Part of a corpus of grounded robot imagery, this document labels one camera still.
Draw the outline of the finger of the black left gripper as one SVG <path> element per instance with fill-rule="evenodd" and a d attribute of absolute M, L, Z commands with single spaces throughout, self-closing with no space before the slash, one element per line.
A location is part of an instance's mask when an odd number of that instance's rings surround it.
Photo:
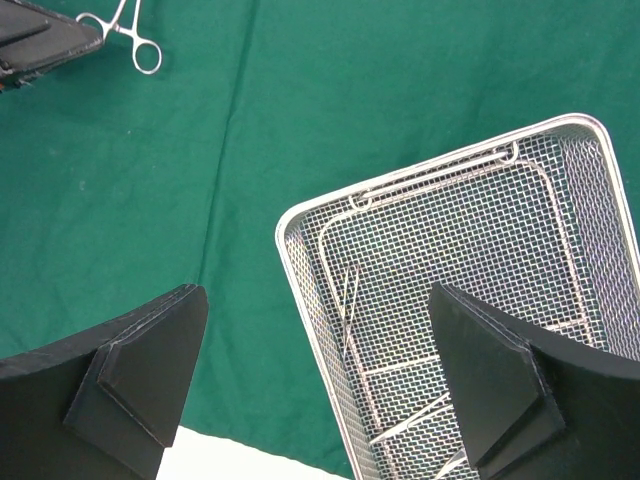
<path fill-rule="evenodd" d="M 29 1 L 3 1 L 1 86 L 21 88 L 103 43 L 95 27 Z"/>

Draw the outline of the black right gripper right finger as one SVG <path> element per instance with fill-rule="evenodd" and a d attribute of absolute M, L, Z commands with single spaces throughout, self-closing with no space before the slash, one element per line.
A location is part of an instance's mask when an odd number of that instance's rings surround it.
<path fill-rule="evenodd" d="M 483 479 L 636 479 L 639 363 L 432 287 L 429 315 Z"/>

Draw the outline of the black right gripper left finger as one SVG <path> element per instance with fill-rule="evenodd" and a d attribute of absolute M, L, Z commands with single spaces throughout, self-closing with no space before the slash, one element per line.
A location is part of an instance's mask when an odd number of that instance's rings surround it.
<path fill-rule="evenodd" d="M 1 361 L 4 479 L 154 479 L 172 447 L 208 318 L 183 284 Z"/>

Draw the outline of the steel surgical forceps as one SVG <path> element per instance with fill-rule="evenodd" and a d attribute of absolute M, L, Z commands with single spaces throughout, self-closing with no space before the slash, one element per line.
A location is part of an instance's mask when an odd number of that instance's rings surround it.
<path fill-rule="evenodd" d="M 132 1 L 133 12 L 129 25 L 121 23 L 122 15 L 129 4 L 127 0 L 120 0 L 110 19 L 103 19 L 91 12 L 82 12 L 75 17 L 75 21 L 82 23 L 84 21 L 94 22 L 100 30 L 102 41 L 106 41 L 111 33 L 117 33 L 126 36 L 131 40 L 131 60 L 135 69 L 143 75 L 156 74 L 163 64 L 163 51 L 159 44 L 150 38 L 140 35 L 139 21 L 142 10 L 142 0 Z M 140 50 L 154 51 L 156 63 L 153 67 L 144 67 L 140 64 L 138 53 Z"/>
<path fill-rule="evenodd" d="M 382 441 L 391 439 L 394 436 L 397 436 L 405 432 L 406 430 L 408 430 L 413 426 L 419 425 L 439 415 L 440 413 L 443 413 L 452 409 L 453 409 L 453 405 L 450 402 L 450 393 L 449 392 L 444 393 L 439 397 L 437 397 L 431 403 L 427 404 L 417 412 L 407 417 L 406 419 L 400 421 L 398 424 L 392 426 L 391 428 L 385 430 L 384 432 L 374 437 L 372 440 L 369 441 L 369 445 L 372 446 Z"/>

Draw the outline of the dark green surgical cloth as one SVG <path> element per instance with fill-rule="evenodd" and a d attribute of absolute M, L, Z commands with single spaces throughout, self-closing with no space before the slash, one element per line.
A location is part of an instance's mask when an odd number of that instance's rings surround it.
<path fill-rule="evenodd" d="M 1 97 L 1 353 L 184 283 L 210 318 L 166 479 L 349 476 L 275 245 L 291 206 L 570 112 L 639 208 L 635 1 L 146 1 Z"/>

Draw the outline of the metal wire mesh tray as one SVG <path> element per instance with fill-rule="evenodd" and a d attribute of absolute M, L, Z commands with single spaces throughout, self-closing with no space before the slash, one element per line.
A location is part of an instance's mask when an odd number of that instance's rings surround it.
<path fill-rule="evenodd" d="M 565 114 L 290 208 L 275 241 L 358 479 L 635 479 L 639 248 Z"/>

